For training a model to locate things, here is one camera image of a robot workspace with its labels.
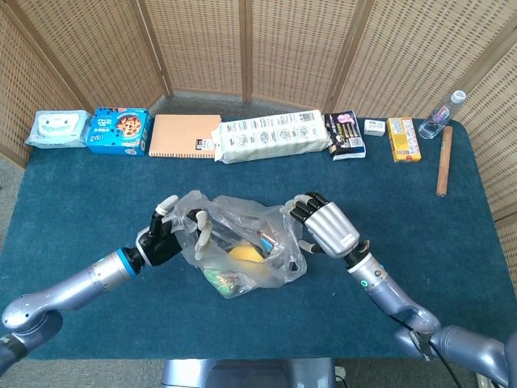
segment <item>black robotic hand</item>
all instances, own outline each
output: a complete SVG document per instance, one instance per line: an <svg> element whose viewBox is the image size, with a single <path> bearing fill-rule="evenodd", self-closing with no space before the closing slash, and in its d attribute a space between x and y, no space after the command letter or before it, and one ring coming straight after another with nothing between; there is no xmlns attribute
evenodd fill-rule
<svg viewBox="0 0 517 388"><path fill-rule="evenodd" d="M320 247L328 256L342 259L359 244L359 232L334 203L317 192L295 196L280 209L301 222L317 246L300 241L300 247L312 253Z"/></svg>

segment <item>blue box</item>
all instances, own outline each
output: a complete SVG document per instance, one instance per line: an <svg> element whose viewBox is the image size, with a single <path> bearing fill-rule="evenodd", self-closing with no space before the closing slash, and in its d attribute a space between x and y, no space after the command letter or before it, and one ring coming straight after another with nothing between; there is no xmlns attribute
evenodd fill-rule
<svg viewBox="0 0 517 388"><path fill-rule="evenodd" d="M144 108L97 108L86 145L95 154L144 155L151 130Z"/></svg>

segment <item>bottle cap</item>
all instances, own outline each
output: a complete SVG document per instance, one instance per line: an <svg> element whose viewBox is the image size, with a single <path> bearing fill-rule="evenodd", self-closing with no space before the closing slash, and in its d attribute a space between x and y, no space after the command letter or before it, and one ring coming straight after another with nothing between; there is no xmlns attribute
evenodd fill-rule
<svg viewBox="0 0 517 388"><path fill-rule="evenodd" d="M467 98L467 95L465 94L464 91L455 91L451 95L452 103L463 103L466 98Z"/></svg>

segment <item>blue ring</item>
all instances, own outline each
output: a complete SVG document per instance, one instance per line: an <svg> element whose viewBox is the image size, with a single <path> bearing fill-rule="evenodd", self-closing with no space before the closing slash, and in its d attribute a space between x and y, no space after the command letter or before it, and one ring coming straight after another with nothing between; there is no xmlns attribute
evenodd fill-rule
<svg viewBox="0 0 517 388"><path fill-rule="evenodd" d="M122 262L122 264L124 265L124 267L126 268L126 271L128 271L128 274L131 276L131 277L136 277L137 274L135 273L135 271L132 269L131 267L131 264L128 262L128 258L126 257L126 255L122 252L122 250L119 248L116 250L116 253L117 255L119 256L119 259L120 261Z"/></svg>

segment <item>notebook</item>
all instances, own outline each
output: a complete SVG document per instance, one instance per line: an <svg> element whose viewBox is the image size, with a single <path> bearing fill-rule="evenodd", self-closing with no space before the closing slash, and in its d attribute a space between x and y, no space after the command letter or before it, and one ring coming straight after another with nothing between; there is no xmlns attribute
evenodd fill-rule
<svg viewBox="0 0 517 388"><path fill-rule="evenodd" d="M214 158L211 132L220 123L218 115L156 115L149 156Z"/></svg>

